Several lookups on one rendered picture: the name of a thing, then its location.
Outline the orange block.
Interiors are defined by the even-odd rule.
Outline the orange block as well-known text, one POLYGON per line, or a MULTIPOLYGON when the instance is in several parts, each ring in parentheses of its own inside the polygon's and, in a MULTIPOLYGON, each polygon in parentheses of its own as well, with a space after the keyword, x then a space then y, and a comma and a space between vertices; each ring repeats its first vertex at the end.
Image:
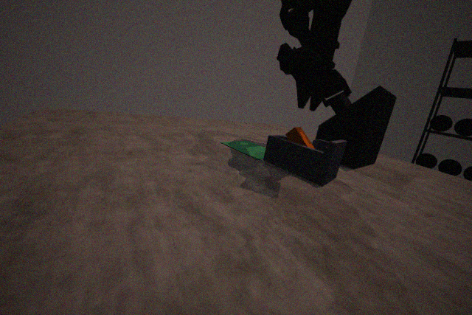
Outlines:
POLYGON ((291 131, 286 134, 286 136, 291 142, 315 149, 301 127, 292 128, 291 131))

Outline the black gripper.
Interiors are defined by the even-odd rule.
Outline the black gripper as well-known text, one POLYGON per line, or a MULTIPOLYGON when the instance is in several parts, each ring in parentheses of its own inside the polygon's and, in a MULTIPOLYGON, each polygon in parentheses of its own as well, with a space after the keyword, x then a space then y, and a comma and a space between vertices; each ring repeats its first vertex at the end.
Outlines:
POLYGON ((304 39, 306 48, 288 49, 282 56, 281 65, 296 80, 297 102, 304 108, 310 99, 310 111, 315 111, 325 96, 336 85, 341 85, 342 76, 334 69, 333 55, 339 48, 338 33, 332 30, 310 32, 304 39))

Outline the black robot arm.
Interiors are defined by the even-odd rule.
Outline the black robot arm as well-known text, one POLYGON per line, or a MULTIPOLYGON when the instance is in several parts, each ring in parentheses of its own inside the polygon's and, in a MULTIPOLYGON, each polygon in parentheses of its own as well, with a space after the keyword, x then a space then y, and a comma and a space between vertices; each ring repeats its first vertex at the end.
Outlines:
MULTIPOLYGON (((348 11, 350 2, 352 0, 281 0, 282 6, 280 11, 280 19, 285 30, 290 35, 299 39, 302 47, 306 48, 307 44, 304 44, 304 39, 309 37, 310 32, 317 30, 332 30, 339 34, 341 26, 341 20, 348 11), (291 9, 289 12, 288 10, 291 9), (313 21, 309 30, 309 12, 313 10, 313 21)), ((293 65, 290 69, 281 65, 282 56, 287 52, 290 46, 287 43, 281 45, 278 52, 277 60, 280 62, 280 69, 285 74, 289 75, 288 70, 295 70, 296 65, 293 65)), ((334 88, 325 96, 328 98, 334 94, 337 94, 329 99, 323 99, 323 103, 327 108, 329 105, 334 110, 335 114, 339 113, 347 106, 352 104, 347 97, 352 93, 347 82, 342 78, 341 85, 336 85, 334 88), (344 90, 344 91, 343 91, 344 90), (343 91, 340 94, 340 91, 343 91)))

